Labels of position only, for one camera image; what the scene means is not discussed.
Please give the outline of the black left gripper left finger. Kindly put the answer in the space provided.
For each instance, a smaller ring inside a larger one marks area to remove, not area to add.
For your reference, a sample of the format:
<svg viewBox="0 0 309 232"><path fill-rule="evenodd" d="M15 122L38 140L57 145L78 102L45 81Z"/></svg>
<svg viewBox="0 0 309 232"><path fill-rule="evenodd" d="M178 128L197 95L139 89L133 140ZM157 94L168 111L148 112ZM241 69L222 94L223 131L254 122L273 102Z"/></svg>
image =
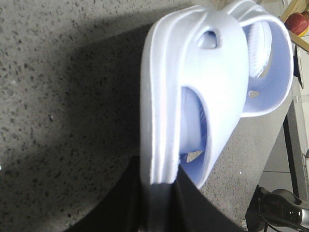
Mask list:
<svg viewBox="0 0 309 232"><path fill-rule="evenodd" d="M68 232L148 232L145 197L140 181L140 157L134 156L119 181Z"/></svg>

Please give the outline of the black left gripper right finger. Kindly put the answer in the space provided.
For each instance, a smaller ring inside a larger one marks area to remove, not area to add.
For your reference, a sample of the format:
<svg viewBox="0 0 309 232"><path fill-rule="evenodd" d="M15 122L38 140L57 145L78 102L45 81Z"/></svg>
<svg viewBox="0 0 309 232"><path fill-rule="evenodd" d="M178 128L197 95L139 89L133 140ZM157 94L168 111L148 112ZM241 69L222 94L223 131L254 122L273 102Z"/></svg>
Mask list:
<svg viewBox="0 0 309 232"><path fill-rule="evenodd" d="M210 203L180 167L171 188L166 231L241 232L242 229Z"/></svg>

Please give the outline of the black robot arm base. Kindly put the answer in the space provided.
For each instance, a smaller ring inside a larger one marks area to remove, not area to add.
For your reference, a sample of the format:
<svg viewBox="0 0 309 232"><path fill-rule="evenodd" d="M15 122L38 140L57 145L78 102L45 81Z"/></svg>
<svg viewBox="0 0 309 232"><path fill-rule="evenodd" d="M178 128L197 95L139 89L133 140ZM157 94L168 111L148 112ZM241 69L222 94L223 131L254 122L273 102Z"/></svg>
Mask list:
<svg viewBox="0 0 309 232"><path fill-rule="evenodd" d="M275 231L287 227L298 232L309 230L309 202L285 189L268 191L257 186L245 218L248 232L260 232L266 227Z"/></svg>

